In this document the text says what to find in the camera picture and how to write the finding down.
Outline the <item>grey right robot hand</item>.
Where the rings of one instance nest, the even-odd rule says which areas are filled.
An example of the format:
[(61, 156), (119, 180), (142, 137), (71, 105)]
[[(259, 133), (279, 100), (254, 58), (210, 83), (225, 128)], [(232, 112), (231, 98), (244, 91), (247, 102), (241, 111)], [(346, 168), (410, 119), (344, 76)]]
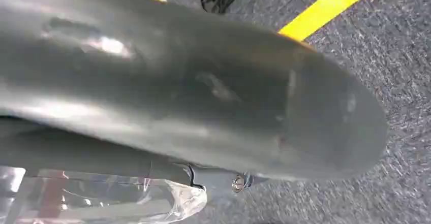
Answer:
[(276, 32), (154, 0), (1, 0), (2, 165), (338, 180), (387, 130), (356, 76)]

